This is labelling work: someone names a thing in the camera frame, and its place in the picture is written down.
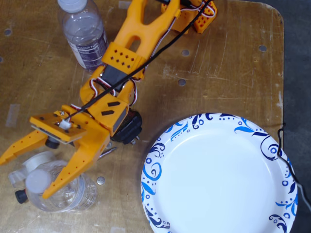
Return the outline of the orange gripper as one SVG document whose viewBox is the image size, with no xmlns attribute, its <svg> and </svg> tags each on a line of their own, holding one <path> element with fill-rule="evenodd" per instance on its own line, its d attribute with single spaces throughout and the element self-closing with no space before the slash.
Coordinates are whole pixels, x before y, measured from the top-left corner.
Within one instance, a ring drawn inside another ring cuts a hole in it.
<svg viewBox="0 0 311 233">
<path fill-rule="evenodd" d="M 75 152 L 56 180 L 44 191 L 42 198 L 48 199 L 92 167 L 102 154 L 129 111 L 129 97 L 105 95 L 87 112 L 70 117 L 69 133 L 78 132 L 73 140 Z"/>
</svg>

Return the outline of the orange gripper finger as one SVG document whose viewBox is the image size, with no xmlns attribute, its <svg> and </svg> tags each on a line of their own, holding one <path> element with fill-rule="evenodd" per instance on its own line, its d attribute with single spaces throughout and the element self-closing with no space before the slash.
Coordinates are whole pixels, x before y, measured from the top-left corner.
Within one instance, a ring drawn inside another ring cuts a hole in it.
<svg viewBox="0 0 311 233">
<path fill-rule="evenodd" d="M 20 155 L 35 150 L 43 145 L 48 136 L 40 131 L 34 130 L 22 139 L 13 143 L 0 157 L 0 165 L 4 165 Z"/>
</svg>

